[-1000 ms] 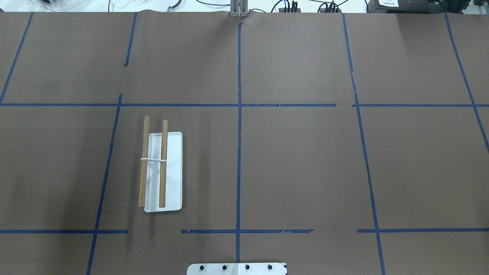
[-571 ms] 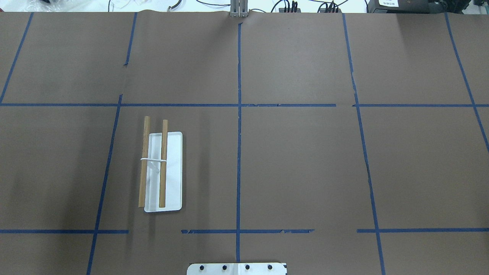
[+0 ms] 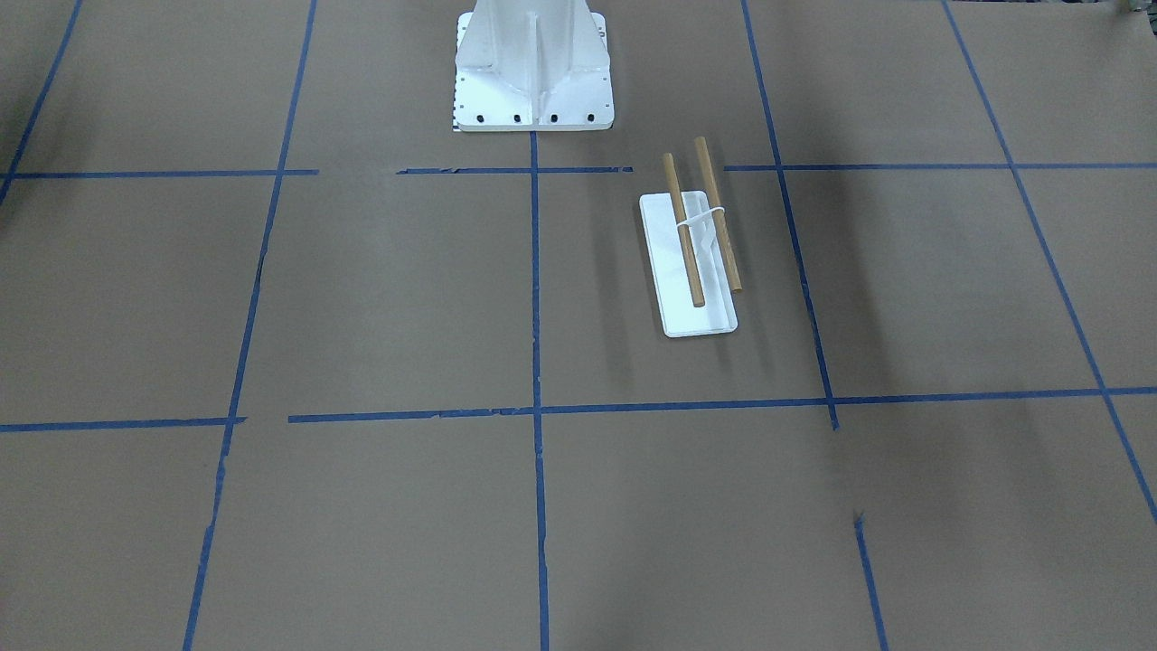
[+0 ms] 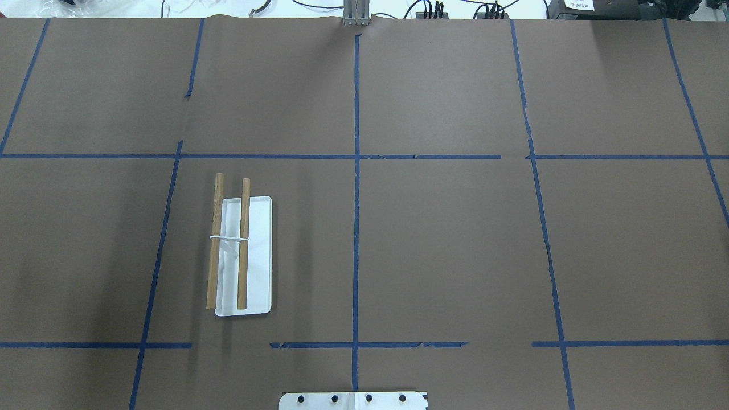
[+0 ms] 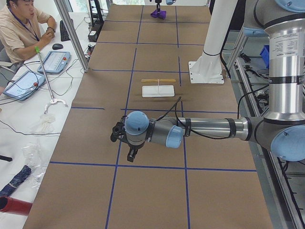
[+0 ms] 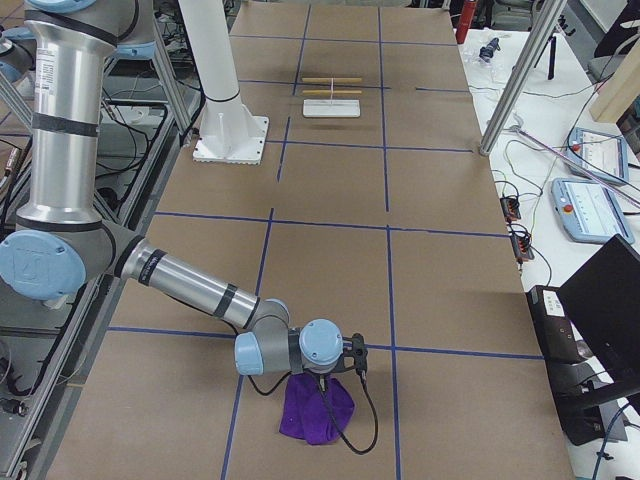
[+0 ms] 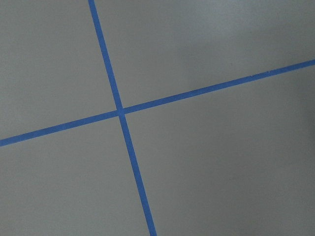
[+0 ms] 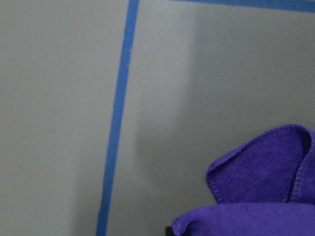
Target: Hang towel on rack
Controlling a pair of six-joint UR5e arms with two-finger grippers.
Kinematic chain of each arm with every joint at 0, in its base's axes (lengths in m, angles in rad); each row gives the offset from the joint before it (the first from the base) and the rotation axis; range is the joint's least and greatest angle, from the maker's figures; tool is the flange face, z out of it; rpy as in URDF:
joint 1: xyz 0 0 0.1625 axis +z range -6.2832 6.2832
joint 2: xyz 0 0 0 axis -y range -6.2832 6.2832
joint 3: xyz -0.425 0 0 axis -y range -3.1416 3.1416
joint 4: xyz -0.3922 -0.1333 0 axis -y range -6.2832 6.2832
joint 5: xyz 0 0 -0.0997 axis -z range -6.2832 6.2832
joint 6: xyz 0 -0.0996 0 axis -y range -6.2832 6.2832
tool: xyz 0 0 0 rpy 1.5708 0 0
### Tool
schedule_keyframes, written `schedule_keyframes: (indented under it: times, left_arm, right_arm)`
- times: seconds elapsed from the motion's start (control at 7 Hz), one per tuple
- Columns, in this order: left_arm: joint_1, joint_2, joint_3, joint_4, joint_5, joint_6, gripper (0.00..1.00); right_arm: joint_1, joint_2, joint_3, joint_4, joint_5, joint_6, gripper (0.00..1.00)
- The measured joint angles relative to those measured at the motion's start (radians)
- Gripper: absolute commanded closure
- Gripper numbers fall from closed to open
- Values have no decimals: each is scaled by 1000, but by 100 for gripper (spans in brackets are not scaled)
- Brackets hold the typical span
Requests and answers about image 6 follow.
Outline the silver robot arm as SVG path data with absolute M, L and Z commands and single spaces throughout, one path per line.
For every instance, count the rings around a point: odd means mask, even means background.
M 50 301 L 103 274 L 134 279 L 237 327 L 242 375 L 364 375 L 361 335 L 343 336 L 326 319 L 294 328 L 281 301 L 202 272 L 95 210 L 104 64 L 118 54 L 154 54 L 152 3 L 30 1 L 25 21 L 37 42 L 31 186 L 15 231 L 1 244 L 3 281 L 25 297 Z

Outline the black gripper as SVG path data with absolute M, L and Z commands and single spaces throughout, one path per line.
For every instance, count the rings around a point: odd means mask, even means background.
M 342 354 L 335 365 L 335 372 L 345 373 L 354 370 L 357 375 L 365 375 L 368 370 L 368 350 L 364 336 L 354 333 L 351 337 L 347 337 L 347 340 L 350 345 L 343 347 Z

